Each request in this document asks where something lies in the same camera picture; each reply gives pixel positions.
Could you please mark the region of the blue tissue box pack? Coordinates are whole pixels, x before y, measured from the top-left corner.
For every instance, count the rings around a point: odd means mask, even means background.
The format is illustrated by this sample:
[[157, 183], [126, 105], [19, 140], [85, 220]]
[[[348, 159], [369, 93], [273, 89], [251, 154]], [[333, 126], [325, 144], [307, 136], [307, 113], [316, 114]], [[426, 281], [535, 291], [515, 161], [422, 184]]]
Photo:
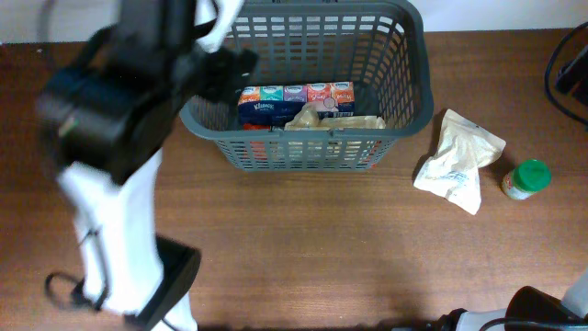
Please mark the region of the blue tissue box pack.
[[238, 101], [242, 125], [284, 126], [311, 104], [320, 119], [350, 117], [355, 112], [352, 82], [294, 86], [248, 86]]

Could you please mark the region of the orange pasta package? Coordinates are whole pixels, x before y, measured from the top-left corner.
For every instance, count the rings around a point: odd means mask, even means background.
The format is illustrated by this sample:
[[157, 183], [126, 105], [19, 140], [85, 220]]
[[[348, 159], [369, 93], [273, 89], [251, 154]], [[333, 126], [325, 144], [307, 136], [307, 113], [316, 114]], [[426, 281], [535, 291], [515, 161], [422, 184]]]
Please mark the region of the orange pasta package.
[[249, 131], [236, 146], [249, 171], [365, 171], [394, 144], [379, 130]]

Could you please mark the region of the beige snack bag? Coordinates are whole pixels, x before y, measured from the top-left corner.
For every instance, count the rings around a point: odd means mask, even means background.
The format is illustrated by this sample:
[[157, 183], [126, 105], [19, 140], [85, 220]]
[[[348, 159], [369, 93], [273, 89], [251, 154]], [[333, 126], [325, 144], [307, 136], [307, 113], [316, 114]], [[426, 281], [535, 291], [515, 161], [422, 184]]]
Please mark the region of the beige snack bag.
[[378, 116], [319, 118], [316, 103], [305, 104], [293, 120], [284, 125], [285, 131], [331, 131], [343, 129], [383, 130], [386, 122]]

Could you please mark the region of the cream paper pouch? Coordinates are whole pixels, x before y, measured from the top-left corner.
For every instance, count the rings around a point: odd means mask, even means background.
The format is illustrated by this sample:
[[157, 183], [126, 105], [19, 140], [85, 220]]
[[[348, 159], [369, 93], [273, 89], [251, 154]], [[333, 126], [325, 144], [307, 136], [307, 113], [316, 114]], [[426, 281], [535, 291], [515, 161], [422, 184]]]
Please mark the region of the cream paper pouch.
[[505, 145], [502, 138], [449, 109], [436, 153], [424, 162], [413, 185], [474, 215], [481, 207], [479, 169], [497, 161]]

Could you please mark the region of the green lid spice jar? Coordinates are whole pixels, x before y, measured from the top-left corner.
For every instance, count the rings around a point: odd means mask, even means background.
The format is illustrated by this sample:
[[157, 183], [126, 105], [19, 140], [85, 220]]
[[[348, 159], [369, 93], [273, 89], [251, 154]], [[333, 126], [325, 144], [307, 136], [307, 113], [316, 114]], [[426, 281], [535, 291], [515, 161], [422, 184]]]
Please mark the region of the green lid spice jar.
[[546, 163], [529, 159], [503, 177], [501, 189], [512, 200], [526, 200], [545, 189], [551, 179], [552, 174]]

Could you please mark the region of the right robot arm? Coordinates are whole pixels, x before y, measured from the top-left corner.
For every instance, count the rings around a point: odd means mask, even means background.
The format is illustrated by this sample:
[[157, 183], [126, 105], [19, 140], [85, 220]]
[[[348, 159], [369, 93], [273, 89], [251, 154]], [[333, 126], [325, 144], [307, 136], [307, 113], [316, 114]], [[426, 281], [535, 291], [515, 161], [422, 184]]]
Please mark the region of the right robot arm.
[[587, 331], [587, 274], [557, 299], [532, 286], [518, 290], [508, 306], [488, 312], [456, 309], [425, 327], [434, 331]]

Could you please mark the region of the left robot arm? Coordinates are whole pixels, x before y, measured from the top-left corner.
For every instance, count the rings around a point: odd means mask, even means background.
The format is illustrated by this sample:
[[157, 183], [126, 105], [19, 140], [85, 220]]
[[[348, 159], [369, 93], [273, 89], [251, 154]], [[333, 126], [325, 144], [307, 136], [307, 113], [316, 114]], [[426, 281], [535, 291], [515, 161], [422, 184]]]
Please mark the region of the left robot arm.
[[194, 330], [201, 255], [156, 232], [163, 146], [192, 97], [235, 105], [257, 62], [223, 46], [239, 1], [135, 1], [56, 71], [36, 103], [57, 183], [75, 210], [85, 274], [63, 310], [122, 316], [129, 330]]

